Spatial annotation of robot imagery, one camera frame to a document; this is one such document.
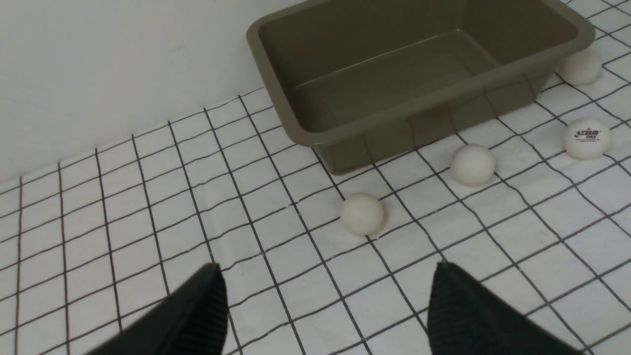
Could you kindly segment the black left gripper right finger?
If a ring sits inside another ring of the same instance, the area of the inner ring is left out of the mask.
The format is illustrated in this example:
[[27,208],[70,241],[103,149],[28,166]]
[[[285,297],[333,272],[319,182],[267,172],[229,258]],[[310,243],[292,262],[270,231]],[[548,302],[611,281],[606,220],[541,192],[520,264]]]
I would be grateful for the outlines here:
[[433,274],[427,328],[433,355],[579,353],[448,261]]

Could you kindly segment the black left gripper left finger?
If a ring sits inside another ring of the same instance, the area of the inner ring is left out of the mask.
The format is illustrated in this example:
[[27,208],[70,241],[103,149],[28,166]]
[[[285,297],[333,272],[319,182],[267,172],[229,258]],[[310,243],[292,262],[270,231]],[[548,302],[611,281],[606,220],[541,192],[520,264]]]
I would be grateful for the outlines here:
[[91,355],[220,355],[227,339],[227,286],[207,263],[153,310]]

